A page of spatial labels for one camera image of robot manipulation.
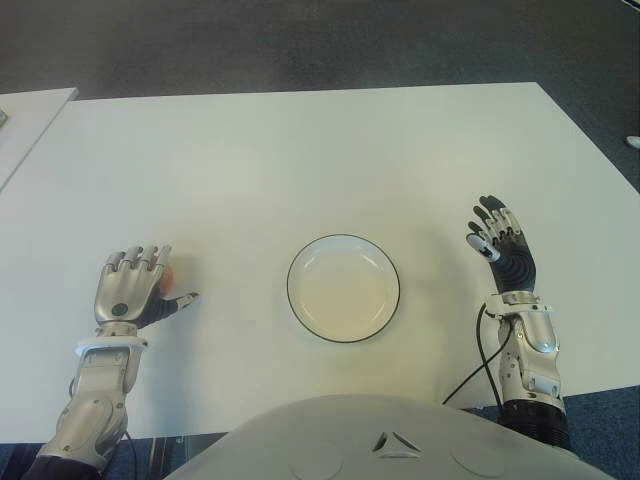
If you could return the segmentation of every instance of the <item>black cable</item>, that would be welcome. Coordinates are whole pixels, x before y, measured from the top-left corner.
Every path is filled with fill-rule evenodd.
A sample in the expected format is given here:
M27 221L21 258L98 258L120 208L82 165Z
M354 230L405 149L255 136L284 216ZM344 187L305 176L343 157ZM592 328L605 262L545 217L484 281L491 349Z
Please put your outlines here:
M129 440L129 445L131 445L131 453L133 453L133 480L138 480L138 454L136 453L136 446L133 444L133 440L131 439L131 435L129 432L125 430L124 436Z
M484 349L482 348L482 338L480 337L480 323L482 322L482 316L484 315L486 309L487 304L483 303L482 307L480 307L480 311L478 312L478 320L476 322L476 342L478 343L478 351L480 352L480 358L482 359L482 366L487 372L487 378L489 378L491 390L493 391L493 396L496 399L496 405L498 406L500 415L502 415L502 401L500 400L500 394L498 394L496 382L493 381L493 375L491 375L491 370L489 369L489 364L487 363L487 357L485 357L484 355Z
M507 338L505 338L504 342L502 343L502 345L500 345L500 348L498 350L496 350L496 353L494 353L493 355L491 355L488 359L487 359L487 363L491 363L491 361L496 358L500 352L502 352L502 350L504 350L504 347L507 346L507 342L509 341L509 338L511 338L511 332L513 332L513 324L511 322L509 322L509 333L507 333ZM442 405L446 405L447 402L449 400L451 400L453 398L453 396L458 393L460 391L460 389L462 387L464 387L467 382L469 382L469 380L471 380L480 370L482 370L484 368L484 363L481 364L478 368L476 368L473 372L471 372L467 378L465 378L462 383L460 383L460 385L458 385L450 394L447 398L444 399L444 402L442 402Z

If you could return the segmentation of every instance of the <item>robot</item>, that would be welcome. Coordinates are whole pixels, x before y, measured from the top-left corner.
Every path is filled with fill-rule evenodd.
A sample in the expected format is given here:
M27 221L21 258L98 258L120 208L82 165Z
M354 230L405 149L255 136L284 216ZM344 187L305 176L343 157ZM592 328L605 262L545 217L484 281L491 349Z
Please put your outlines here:
M479 340L484 314L500 325L501 348L489 360L478 342L478 370L491 382L497 424L402 398L320 397L250 420L169 478L610 478L571 452L556 368L559 341L551 307L534 293L536 268L524 233L497 198L481 197L480 204L484 208L474 212L482 226L469 223L467 242L489 263L497 287L476 329ZM97 336L77 347L71 400L24 479L101 477L126 431L125 398L147 347L138 330L197 297L161 298L170 247L157 252L153 246L132 247L109 256L95 299ZM488 367L499 352L502 400Z

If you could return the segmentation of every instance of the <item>gray carpet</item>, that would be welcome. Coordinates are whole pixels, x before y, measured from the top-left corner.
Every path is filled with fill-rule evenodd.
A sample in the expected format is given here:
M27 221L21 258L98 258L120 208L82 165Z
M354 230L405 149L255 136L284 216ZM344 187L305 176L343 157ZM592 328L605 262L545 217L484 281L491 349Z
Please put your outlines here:
M79 98L536 81L640 188L617 0L4 0L0 92Z

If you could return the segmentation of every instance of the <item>white desk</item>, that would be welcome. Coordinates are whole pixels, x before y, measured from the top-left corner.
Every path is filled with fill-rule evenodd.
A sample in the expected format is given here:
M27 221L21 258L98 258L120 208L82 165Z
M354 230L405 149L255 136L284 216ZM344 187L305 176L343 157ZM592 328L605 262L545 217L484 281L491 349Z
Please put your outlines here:
M330 393L442 400L479 362L494 287L464 237L485 193L525 227L564 394L640 383L639 196L536 84L68 104L0 195L0 441L53 433L101 263L151 242L174 246L177 293L202 297L142 332L134 436L225 431ZM287 303L292 258L331 233L399 272L396 317L358 344L313 336ZM490 402L479 375L452 405Z
M75 88L0 95L0 109L9 119L0 128L0 190L24 160Z

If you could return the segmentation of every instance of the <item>robotic arm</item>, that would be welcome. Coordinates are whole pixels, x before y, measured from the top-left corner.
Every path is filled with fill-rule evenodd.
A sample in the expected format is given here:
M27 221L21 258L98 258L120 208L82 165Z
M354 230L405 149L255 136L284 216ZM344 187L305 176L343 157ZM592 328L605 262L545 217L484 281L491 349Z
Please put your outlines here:
M171 284L171 247L132 247L109 256L96 293L97 337L80 342L71 400L55 436L42 447L30 479L98 479L127 428L125 398L147 341L138 329L185 308L198 296L164 300Z
M535 263L511 210L493 196L481 197L480 203L486 210L476 206L474 212L484 228L470 222L467 242L489 262L498 287L498 294L486 302L486 313L500 321L500 343L507 341L500 363L504 405L498 422L569 450L552 309L533 293Z

